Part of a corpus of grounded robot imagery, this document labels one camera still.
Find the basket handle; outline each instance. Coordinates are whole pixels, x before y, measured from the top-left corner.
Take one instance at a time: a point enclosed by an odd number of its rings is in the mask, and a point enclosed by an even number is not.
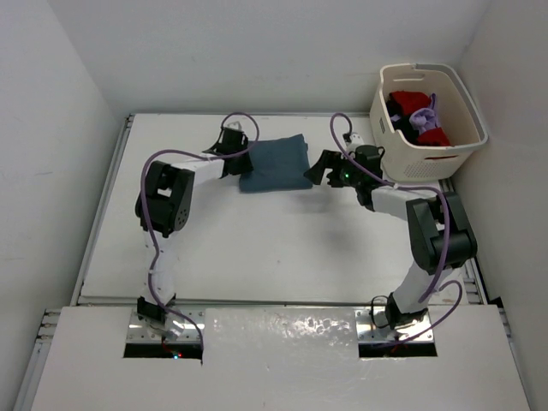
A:
[[[440,161],[440,160],[449,160],[450,158],[457,158],[457,157],[459,156],[426,157],[425,160]]]
[[[392,81],[423,81],[425,79],[426,75],[422,73],[406,73],[406,74],[400,74],[396,75],[392,78]]]

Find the cloth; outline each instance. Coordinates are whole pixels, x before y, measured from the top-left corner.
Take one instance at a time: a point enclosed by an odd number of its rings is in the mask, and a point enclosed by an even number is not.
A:
[[[448,147],[451,145],[447,135],[445,135],[444,130],[441,127],[433,128],[431,130],[425,131],[417,139],[418,146],[438,146],[438,147]]]
[[[409,116],[419,109],[425,109],[432,102],[423,92],[391,92],[390,100],[387,104],[390,116]]]
[[[313,184],[304,177],[310,168],[308,144],[302,134],[279,140],[262,140],[249,151],[251,173],[240,177],[243,193],[304,190]]]
[[[430,96],[430,105],[425,109],[418,109],[409,118],[409,122],[413,129],[418,130],[419,134],[423,134],[433,128],[441,127],[436,111],[438,98],[435,93]]]
[[[393,122],[392,125],[394,126],[395,130],[401,130],[403,133],[403,137],[405,137],[405,140],[410,142],[411,144],[418,145],[417,139],[419,138],[419,131],[415,130],[411,123],[409,122],[410,116],[404,116],[401,117],[397,122]]]

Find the purple cloth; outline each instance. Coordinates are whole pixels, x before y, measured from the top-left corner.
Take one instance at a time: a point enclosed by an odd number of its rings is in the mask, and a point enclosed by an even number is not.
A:
[[[417,130],[419,134],[441,127],[438,113],[436,112],[437,99],[435,93],[430,96],[430,100],[430,106],[428,106],[428,108],[417,110],[409,118],[411,127],[413,127],[414,130]]]

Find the red cloth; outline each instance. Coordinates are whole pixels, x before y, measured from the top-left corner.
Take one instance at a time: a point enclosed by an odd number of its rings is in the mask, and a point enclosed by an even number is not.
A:
[[[441,127],[425,131],[417,139],[418,146],[448,147],[451,145]]]
[[[430,105],[430,98],[423,92],[391,92],[390,95],[402,107],[403,116],[409,116]]]

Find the white wall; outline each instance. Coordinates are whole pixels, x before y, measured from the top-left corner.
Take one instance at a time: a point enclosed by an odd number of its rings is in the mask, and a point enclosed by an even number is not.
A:
[[[116,111],[368,110],[380,67],[456,63],[490,0],[49,0]]]
[[[47,2],[2,1],[0,410],[44,309],[69,302],[117,123]]]
[[[456,178],[491,297],[508,312],[534,409],[548,409],[548,2],[494,0],[461,74],[491,141]]]

